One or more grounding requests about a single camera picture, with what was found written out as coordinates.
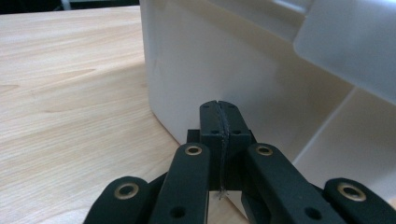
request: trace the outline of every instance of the white plastic box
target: white plastic box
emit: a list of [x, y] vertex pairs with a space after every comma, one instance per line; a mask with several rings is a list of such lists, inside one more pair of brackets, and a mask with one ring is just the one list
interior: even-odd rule
[[239, 107], [313, 184], [396, 198], [396, 1], [141, 0], [149, 103], [183, 144]]

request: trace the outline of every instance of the wooden tabletop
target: wooden tabletop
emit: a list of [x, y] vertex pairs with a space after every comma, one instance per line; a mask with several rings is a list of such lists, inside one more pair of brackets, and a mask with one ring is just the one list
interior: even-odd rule
[[[112, 180], [167, 171], [139, 7], [5, 15], [0, 32], [0, 223], [81, 223]], [[247, 223], [209, 206], [208, 223]]]

